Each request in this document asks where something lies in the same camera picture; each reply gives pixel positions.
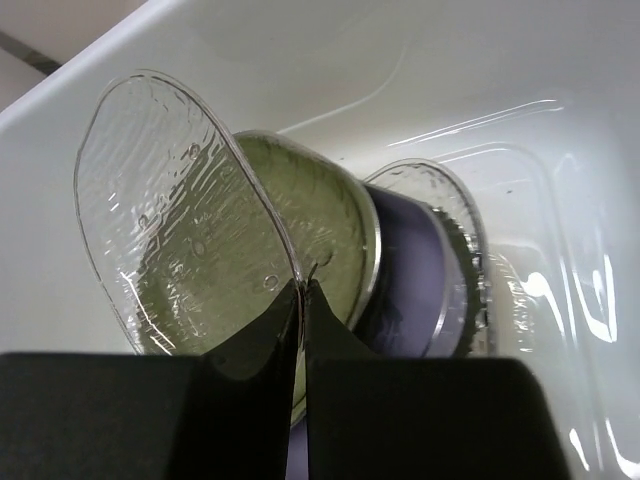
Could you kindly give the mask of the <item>purple square plate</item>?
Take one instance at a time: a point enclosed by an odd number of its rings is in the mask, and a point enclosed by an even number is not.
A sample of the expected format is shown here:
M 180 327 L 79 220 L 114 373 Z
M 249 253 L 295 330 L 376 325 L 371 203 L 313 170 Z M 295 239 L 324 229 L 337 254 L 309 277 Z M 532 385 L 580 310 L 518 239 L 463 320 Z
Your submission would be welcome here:
M 381 227 L 381 275 L 364 316 L 350 332 L 379 356 L 450 359 L 461 327 L 446 309 L 453 302 L 451 281 L 460 272 L 443 229 L 413 200 L 375 187 L 370 195 Z M 290 437 L 286 475 L 313 479 L 307 415 Z

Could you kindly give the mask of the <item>clear plate with slots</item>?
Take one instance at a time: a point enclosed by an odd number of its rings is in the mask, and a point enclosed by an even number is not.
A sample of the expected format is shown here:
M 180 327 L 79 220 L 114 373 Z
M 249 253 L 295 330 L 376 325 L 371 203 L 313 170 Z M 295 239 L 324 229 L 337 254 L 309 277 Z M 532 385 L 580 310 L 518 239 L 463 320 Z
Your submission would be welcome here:
M 444 165 L 426 159 L 394 162 L 365 183 L 404 196 L 427 208 L 444 228 L 461 267 L 467 304 L 457 356 L 496 354 L 486 231 L 478 207 L 462 180 Z

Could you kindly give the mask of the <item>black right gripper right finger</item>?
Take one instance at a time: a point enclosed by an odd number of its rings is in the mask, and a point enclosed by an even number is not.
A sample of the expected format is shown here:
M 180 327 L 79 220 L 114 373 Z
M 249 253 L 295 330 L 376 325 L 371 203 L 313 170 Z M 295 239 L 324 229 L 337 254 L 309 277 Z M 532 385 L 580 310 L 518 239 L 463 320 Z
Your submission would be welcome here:
M 510 358 L 374 354 L 307 287 L 313 479 L 566 479 L 544 392 Z

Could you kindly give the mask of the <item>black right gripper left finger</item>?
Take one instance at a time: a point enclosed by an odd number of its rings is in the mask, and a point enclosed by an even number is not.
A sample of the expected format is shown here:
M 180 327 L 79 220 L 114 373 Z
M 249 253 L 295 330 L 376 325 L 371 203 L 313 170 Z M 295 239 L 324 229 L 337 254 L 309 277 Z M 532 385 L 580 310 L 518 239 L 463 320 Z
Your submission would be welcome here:
M 5 479 L 281 479 L 300 293 L 198 356 L 8 353 Z

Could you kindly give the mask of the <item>clear plate with dots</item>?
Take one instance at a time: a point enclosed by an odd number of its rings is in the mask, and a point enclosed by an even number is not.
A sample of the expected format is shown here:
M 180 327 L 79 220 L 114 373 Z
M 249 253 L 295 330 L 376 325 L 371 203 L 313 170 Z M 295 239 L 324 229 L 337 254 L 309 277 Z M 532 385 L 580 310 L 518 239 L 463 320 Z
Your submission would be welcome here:
M 196 355 L 262 314 L 303 269 L 229 129 L 153 70 L 112 80 L 74 171 L 90 264 L 139 354 Z

